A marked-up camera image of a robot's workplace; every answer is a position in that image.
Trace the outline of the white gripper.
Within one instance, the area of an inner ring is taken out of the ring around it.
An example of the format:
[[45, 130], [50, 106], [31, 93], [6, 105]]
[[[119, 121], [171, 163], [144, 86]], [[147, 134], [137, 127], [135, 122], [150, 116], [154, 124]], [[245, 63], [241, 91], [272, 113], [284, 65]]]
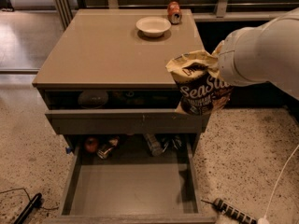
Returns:
[[219, 57], [220, 74], [224, 81], [239, 87], [266, 81], [255, 50], [262, 31], [261, 27], [235, 30], [213, 50], [212, 56]]

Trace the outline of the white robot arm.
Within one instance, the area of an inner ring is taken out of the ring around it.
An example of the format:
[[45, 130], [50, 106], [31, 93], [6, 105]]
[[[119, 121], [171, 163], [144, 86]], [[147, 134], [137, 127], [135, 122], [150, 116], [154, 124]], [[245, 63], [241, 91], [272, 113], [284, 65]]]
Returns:
[[231, 32], [221, 47], [219, 67], [221, 78], [233, 86], [270, 82], [299, 99], [299, 8]]

